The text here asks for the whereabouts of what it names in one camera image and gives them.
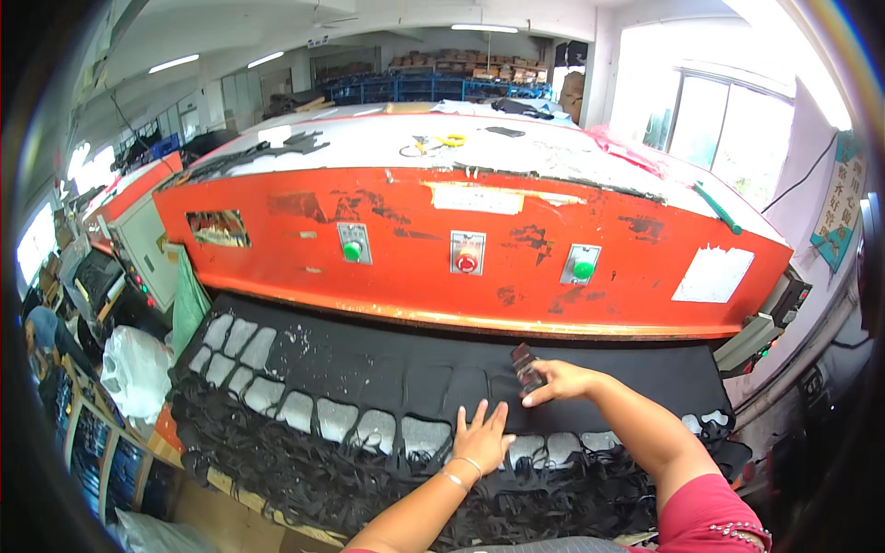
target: green indicator light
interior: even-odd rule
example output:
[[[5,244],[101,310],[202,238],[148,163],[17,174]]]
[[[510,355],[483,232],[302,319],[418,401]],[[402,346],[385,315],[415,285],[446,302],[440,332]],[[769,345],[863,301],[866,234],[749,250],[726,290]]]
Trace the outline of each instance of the green indicator light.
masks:
[[[348,261],[359,261],[361,252],[362,248],[359,246],[359,242],[348,242],[344,244],[344,258]]]
[[[574,264],[572,274],[574,275],[574,278],[578,280],[586,280],[593,276],[593,272],[595,270],[596,268],[593,266],[592,263],[588,263],[587,261],[579,261],[578,263]]]

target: white paper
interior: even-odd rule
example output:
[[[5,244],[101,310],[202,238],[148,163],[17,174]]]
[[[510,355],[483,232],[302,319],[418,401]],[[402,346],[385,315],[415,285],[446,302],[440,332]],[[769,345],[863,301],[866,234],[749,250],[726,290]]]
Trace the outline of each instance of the white paper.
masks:
[[[728,303],[754,257],[753,252],[736,248],[711,250],[709,244],[704,250],[698,248],[671,299],[675,302]]]
[[[434,207],[516,215],[522,211],[522,195],[480,187],[441,186],[434,190]]]

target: cable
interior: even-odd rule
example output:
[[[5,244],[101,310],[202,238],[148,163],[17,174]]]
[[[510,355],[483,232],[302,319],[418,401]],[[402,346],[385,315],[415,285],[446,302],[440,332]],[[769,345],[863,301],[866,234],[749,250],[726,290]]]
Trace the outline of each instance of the cable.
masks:
[[[842,349],[857,349],[857,348],[859,348],[860,346],[864,345],[865,343],[869,342],[869,341],[872,340],[872,339],[873,339],[872,336],[867,336],[865,339],[861,340],[861,341],[858,342],[858,343],[843,343],[843,342],[837,342],[836,340],[833,340],[833,341],[830,342],[830,343],[833,344],[834,346],[836,346],[837,348],[842,348]]]
[[[117,104],[117,91],[116,90],[111,92],[111,101],[113,102],[113,106],[115,108],[117,108],[117,113],[119,113],[120,117],[123,118],[123,122],[126,123],[127,127],[129,127],[129,131],[132,133],[132,136],[134,136],[138,142],[142,143],[142,146],[144,146],[144,151],[150,150],[148,145],[144,143],[144,140],[141,137],[141,135],[136,133],[135,129],[132,128],[132,125],[129,124],[129,119],[126,119],[126,116],[123,115],[123,111],[119,108],[119,105]],[[171,165],[169,165],[169,162],[166,161],[164,157],[161,157],[160,161],[163,162],[163,165],[165,165],[166,167],[169,168],[169,174],[175,174],[175,170],[172,168]]]
[[[826,148],[825,150],[823,150],[823,151],[820,153],[820,155],[818,156],[818,160],[814,162],[814,165],[812,165],[812,168],[808,170],[808,173],[807,173],[804,177],[802,177],[802,179],[801,179],[799,182],[797,182],[797,183],[794,184],[793,186],[791,186],[791,187],[787,188],[786,190],[784,190],[783,194],[781,194],[780,196],[777,196],[776,198],[774,198],[774,200],[773,200],[770,204],[768,204],[767,206],[765,206],[764,208],[762,208],[762,211],[760,211],[759,213],[765,213],[766,211],[768,211],[768,208],[770,208],[771,206],[773,206],[773,205],[777,204],[778,202],[780,202],[781,198],[783,198],[784,196],[786,196],[787,194],[789,194],[789,192],[790,192],[793,188],[799,186],[800,184],[802,184],[803,182],[805,182],[805,179],[807,179],[808,177],[812,176],[812,171],[814,171],[814,168],[818,166],[818,163],[820,163],[820,160],[823,159],[824,156],[826,156],[827,152],[829,152],[829,149],[833,147],[833,142],[835,142],[835,138],[836,138],[836,136],[838,136],[838,135],[839,135],[838,131],[835,132],[835,133],[833,133],[833,138],[830,139],[830,143],[827,145],[827,148]]]

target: hand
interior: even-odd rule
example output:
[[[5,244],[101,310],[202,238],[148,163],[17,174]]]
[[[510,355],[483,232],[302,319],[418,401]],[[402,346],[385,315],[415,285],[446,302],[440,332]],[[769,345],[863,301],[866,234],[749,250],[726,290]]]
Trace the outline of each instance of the hand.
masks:
[[[565,361],[532,361],[532,369],[538,371],[547,384],[533,391],[522,399],[523,407],[535,407],[551,399],[586,398],[595,380],[602,373],[591,371]]]
[[[488,408],[489,400],[482,400],[468,428],[466,410],[463,405],[458,407],[458,431],[455,433],[455,445],[452,448],[453,457],[469,457],[480,466],[483,476],[495,471],[503,463],[507,450],[516,439],[512,434],[503,435],[507,422],[507,403],[499,403],[489,420],[486,420]]]

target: scissors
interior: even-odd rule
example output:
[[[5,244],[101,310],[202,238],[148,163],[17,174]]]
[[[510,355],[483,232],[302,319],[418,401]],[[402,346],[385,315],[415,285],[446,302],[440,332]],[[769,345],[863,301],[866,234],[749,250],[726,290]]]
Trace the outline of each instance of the scissors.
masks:
[[[418,148],[418,151],[421,152],[421,156],[426,155],[431,150],[439,150],[442,146],[457,148],[458,146],[464,146],[466,142],[466,137],[463,134],[449,134],[445,138],[434,136],[433,140],[439,141],[440,145],[434,146],[433,148],[425,148],[425,146],[430,143],[431,138],[429,136],[413,136],[412,138],[415,139],[415,148]]]

